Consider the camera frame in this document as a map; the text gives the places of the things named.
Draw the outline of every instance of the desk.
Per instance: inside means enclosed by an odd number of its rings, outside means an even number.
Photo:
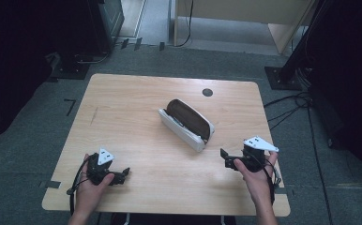
[[[309,15],[315,0],[195,0],[192,17],[268,23],[278,52],[283,53]],[[174,45],[178,17],[189,17],[192,0],[175,0]]]
[[[210,88],[213,96],[202,91]],[[197,153],[161,123],[158,109],[181,98],[216,127]],[[241,156],[243,140],[259,135],[272,142],[254,82],[96,74],[91,78],[48,188],[47,210],[69,210],[66,191],[85,153],[105,148],[115,156],[110,171],[131,168],[122,186],[107,188],[98,211],[191,215],[255,215],[239,172],[225,168],[222,147]],[[275,214],[290,206],[277,194]]]

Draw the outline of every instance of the hand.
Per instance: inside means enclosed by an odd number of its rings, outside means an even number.
[[[269,152],[268,161],[275,165],[278,159],[278,153]],[[251,199],[256,206],[256,214],[258,224],[278,224],[275,218],[274,210],[271,203],[271,194],[269,190],[268,180],[263,170],[258,172],[250,172],[245,164],[239,159],[234,160],[234,165],[239,170],[243,179],[248,186]],[[266,171],[272,177],[272,166],[265,166]]]
[[[84,164],[81,173],[81,180],[87,179],[87,163]],[[96,210],[105,188],[111,183],[114,178],[113,173],[105,176],[102,182],[95,186],[91,181],[87,180],[79,184],[76,192],[76,207],[68,224],[84,224],[90,215]]]

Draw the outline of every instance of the floor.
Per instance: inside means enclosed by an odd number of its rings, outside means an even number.
[[[122,0],[125,23],[120,39],[173,46],[174,0]],[[185,42],[189,18],[179,19],[177,44]],[[283,55],[289,56],[307,27],[300,27]],[[189,41],[183,48],[235,53],[280,55],[265,23],[192,18]]]

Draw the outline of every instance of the gray carpet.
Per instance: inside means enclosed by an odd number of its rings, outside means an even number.
[[[59,80],[42,84],[11,127],[0,135],[0,224],[66,224],[68,212],[45,211],[41,207],[73,119],[91,75],[95,73],[182,77],[258,83],[263,102],[295,95],[295,91],[271,90],[264,67],[282,67],[286,57],[235,52],[211,52],[158,46],[129,45],[102,63],[90,67],[83,81]],[[75,107],[69,112],[71,101]],[[292,108],[285,100],[265,109],[273,118]],[[314,109],[310,110],[321,182],[307,109],[301,109],[272,129],[274,144],[281,149],[279,164],[291,206],[280,224],[362,224],[362,163],[348,151],[327,147],[324,128]],[[273,127],[279,120],[270,122]],[[330,207],[331,222],[326,207]],[[95,214],[91,224],[95,224]],[[107,224],[103,214],[100,224]],[[238,217],[238,224],[254,224],[254,217]]]

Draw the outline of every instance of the person's left hand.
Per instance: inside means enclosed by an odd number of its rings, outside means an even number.
[[[87,164],[88,162],[82,168],[80,181],[87,179]],[[89,180],[79,184],[76,192],[76,207],[69,224],[73,224],[76,220],[78,222],[74,224],[83,224],[88,220],[90,215],[96,210],[105,188],[111,183],[113,178],[114,174],[109,173],[98,186],[95,186]]]

